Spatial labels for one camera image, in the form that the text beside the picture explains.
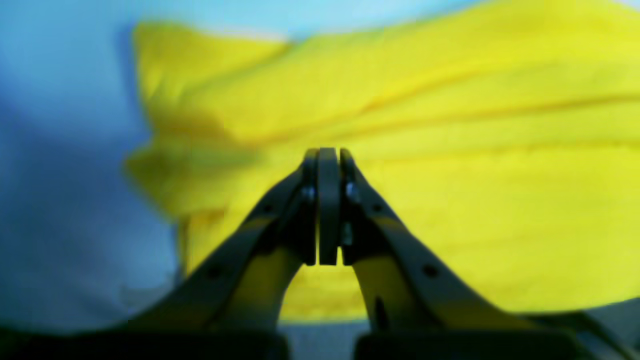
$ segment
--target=metal screw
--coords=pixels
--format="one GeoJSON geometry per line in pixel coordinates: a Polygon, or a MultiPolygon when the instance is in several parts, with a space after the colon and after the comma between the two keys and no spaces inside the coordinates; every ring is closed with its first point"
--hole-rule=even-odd
{"type": "Polygon", "coordinates": [[[352,204],[357,204],[360,202],[360,194],[358,193],[358,188],[354,183],[347,183],[346,193],[347,199],[349,199],[352,204]]]}
{"type": "Polygon", "coordinates": [[[351,223],[349,222],[344,223],[344,225],[342,226],[342,245],[353,245],[353,229],[351,228],[351,223]]]}
{"type": "Polygon", "coordinates": [[[302,188],[302,197],[307,202],[313,202],[316,199],[316,190],[311,186],[302,188]]]}

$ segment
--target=yellow cloth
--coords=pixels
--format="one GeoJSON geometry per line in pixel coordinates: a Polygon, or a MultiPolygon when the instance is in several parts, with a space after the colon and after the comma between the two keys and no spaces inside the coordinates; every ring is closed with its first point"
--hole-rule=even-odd
{"type": "MultiPolygon", "coordinates": [[[[128,161],[191,272],[310,147],[346,147],[410,230],[521,313],[640,294],[640,13],[497,0],[302,43],[135,31],[154,131],[128,161]]],[[[350,268],[303,268],[285,321],[365,316],[350,268]]]]}

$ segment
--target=yellow fabric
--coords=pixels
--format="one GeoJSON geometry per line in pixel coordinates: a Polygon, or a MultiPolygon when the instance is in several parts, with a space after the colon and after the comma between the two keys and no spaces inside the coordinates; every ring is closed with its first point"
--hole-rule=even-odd
{"type": "MultiPolygon", "coordinates": [[[[135,32],[154,130],[128,161],[184,224],[185,271],[310,147],[346,147],[409,229],[524,313],[640,294],[640,14],[496,0],[302,43],[135,32]]],[[[286,321],[365,316],[350,268],[303,268],[286,321]]]]}

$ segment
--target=screw hole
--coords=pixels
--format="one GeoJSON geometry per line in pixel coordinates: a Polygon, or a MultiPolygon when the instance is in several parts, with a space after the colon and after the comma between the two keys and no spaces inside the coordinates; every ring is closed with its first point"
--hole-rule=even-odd
{"type": "Polygon", "coordinates": [[[375,309],[376,313],[376,324],[378,325],[378,330],[389,330],[389,317],[387,316],[387,310],[385,309],[385,304],[382,302],[382,299],[376,297],[375,309]]]}
{"type": "Polygon", "coordinates": [[[424,275],[427,275],[432,279],[438,277],[438,268],[433,265],[424,265],[422,267],[422,272],[424,272],[424,275]]]}
{"type": "Polygon", "coordinates": [[[222,276],[222,268],[220,266],[213,265],[207,270],[207,278],[210,280],[217,280],[222,276]]]}

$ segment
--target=light blue surface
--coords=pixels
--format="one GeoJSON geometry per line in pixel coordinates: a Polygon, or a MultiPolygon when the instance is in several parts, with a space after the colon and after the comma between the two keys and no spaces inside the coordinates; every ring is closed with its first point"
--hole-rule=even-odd
{"type": "Polygon", "coordinates": [[[473,2],[0,2],[0,325],[105,327],[173,285],[171,228],[122,173],[124,158],[149,136],[135,96],[136,22],[301,38],[473,2]]]}

